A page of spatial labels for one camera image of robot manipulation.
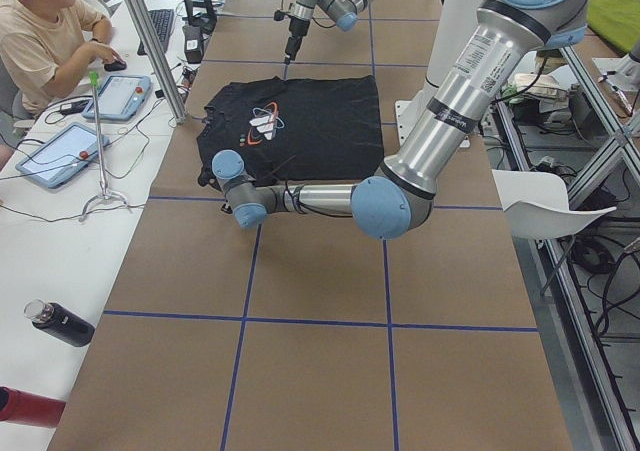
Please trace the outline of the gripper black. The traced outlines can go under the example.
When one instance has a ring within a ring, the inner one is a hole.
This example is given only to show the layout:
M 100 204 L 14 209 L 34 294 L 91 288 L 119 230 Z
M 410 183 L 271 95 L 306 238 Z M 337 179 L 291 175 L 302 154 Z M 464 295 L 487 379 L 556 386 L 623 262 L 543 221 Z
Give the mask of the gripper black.
M 307 36 L 310 27 L 310 21 L 300 19 L 296 16 L 290 17 L 289 32 L 290 37 L 287 40 L 284 51 L 284 63 L 290 64 L 296 60 L 297 54 L 303 42 L 303 38 Z

